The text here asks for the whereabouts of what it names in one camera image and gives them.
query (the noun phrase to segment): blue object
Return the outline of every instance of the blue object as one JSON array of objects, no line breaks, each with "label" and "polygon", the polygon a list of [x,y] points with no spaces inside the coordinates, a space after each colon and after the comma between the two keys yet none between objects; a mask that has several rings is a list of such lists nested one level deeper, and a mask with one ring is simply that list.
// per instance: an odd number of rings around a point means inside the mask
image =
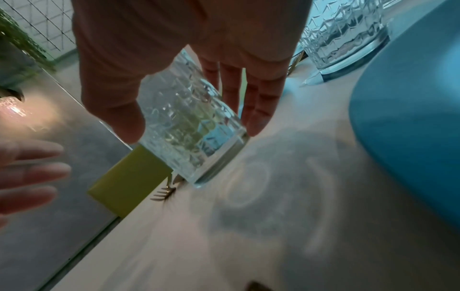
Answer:
[{"label": "blue object", "polygon": [[357,138],[460,227],[460,1],[447,0],[379,54],[353,92]]}]

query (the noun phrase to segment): glass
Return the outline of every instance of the glass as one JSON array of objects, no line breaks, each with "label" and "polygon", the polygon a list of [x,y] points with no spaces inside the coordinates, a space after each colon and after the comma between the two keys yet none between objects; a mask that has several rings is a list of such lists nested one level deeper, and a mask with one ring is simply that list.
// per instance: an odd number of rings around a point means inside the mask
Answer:
[{"label": "glass", "polygon": [[300,43],[321,75],[344,69],[388,40],[382,0],[315,0]]},{"label": "glass", "polygon": [[143,80],[138,102],[146,120],[140,143],[196,186],[215,176],[249,139],[185,51],[168,69]]}]

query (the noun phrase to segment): white table surface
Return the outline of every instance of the white table surface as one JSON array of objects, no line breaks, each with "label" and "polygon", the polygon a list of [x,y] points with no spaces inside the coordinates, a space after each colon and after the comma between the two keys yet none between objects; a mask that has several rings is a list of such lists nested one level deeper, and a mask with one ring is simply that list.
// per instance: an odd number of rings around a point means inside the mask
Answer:
[{"label": "white table surface", "polygon": [[355,140],[363,69],[300,87],[312,66],[208,185],[145,199],[53,291],[460,290],[460,235]]}]

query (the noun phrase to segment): metal mesh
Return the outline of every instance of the metal mesh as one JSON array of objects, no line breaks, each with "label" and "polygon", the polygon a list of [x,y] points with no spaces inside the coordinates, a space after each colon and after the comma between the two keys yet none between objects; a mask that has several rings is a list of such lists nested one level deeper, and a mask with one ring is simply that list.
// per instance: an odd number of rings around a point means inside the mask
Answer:
[{"label": "metal mesh", "polygon": [[76,48],[70,0],[0,0],[0,7],[49,52],[51,59]]}]

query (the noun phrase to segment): textured glass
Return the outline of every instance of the textured glass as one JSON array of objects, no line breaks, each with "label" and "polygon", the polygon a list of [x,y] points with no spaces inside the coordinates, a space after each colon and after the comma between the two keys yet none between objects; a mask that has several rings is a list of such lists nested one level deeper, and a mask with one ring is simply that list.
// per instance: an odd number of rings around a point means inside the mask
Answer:
[{"label": "textured glass", "polygon": [[321,71],[374,41],[382,29],[382,0],[315,0],[300,43]]},{"label": "textured glass", "polygon": [[201,70],[182,51],[163,72],[143,80],[138,97],[146,120],[141,144],[195,183],[246,129]]}]

